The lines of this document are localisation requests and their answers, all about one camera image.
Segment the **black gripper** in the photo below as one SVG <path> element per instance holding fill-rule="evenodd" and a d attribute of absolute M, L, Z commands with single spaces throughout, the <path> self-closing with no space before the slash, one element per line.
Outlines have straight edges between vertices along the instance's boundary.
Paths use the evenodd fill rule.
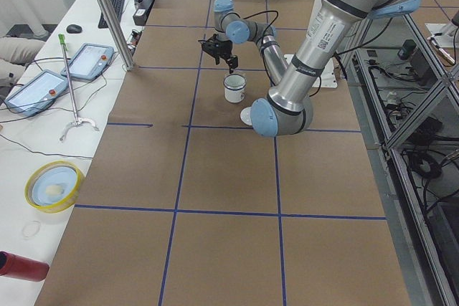
<path fill-rule="evenodd" d="M 234 72 L 238 68 L 238 56 L 232 55 L 232 46 L 230 40 L 220 41 L 219 55 L 214 57 L 216 65 L 219 65 L 221 59 L 227 62 L 229 72 Z"/>

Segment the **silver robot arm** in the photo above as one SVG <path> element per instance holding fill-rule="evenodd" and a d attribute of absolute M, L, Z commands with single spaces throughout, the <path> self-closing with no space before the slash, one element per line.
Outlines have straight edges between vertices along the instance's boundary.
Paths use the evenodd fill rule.
<path fill-rule="evenodd" d="M 265 137 L 294 135 L 313 119 L 309 90 L 319 78 L 350 28 L 363 19 L 395 17 L 414 12 L 421 0 L 321 0 L 306 38 L 287 62 L 268 24 L 241 19 L 232 0 L 215 0 L 210 43 L 254 42 L 264 59 L 273 86 L 250 108 L 251 125 Z"/>

